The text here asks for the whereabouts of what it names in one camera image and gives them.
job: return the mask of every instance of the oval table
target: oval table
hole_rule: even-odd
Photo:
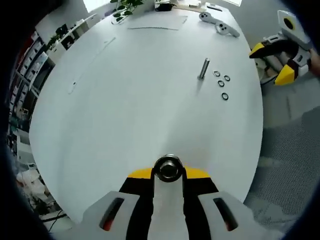
[[[237,29],[239,38],[218,34],[193,11],[148,14],[150,24],[159,16],[187,16],[179,30],[128,29],[137,16],[118,25],[111,16],[54,67],[29,137],[45,184],[73,221],[164,154],[207,171],[220,191],[245,200],[261,148],[262,93],[248,43],[221,9],[208,12]],[[199,81],[205,58],[210,63]],[[224,75],[230,81],[220,87]]]

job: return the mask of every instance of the washer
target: washer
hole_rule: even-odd
[[[230,82],[230,77],[228,75],[224,75],[224,80],[226,80],[227,82]]]
[[[225,86],[225,83],[224,81],[219,80],[218,85],[223,88]]]
[[[213,71],[213,75],[215,75],[216,77],[220,77],[220,72],[218,72],[218,71]]]
[[[222,99],[225,100],[225,101],[227,101],[227,100],[229,99],[228,94],[226,94],[225,92],[223,92],[223,93],[221,94],[221,97],[222,97]]]

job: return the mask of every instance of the paper sheet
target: paper sheet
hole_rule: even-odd
[[[186,22],[188,16],[176,16],[168,14],[145,14],[129,22],[128,29],[169,29],[178,31]]]

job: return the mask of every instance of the game controller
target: game controller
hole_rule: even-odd
[[[235,30],[233,27],[229,26],[228,24],[226,24],[225,22],[214,18],[213,16],[211,16],[211,14],[207,11],[205,12],[201,12],[199,14],[199,18],[201,19],[201,21],[206,22],[206,23],[210,23],[210,24],[214,24],[215,25],[215,29],[216,31],[221,34],[221,35],[227,35],[227,34],[231,34],[232,36],[238,38],[240,36],[240,33]]]

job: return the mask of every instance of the metal pin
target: metal pin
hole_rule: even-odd
[[[205,78],[205,74],[206,74],[206,71],[207,71],[207,68],[208,68],[209,63],[210,63],[210,59],[209,59],[209,58],[206,58],[206,59],[204,60],[204,63],[203,63],[203,66],[202,66],[200,75],[198,76],[198,79],[199,79],[199,80],[203,80],[203,79]]]

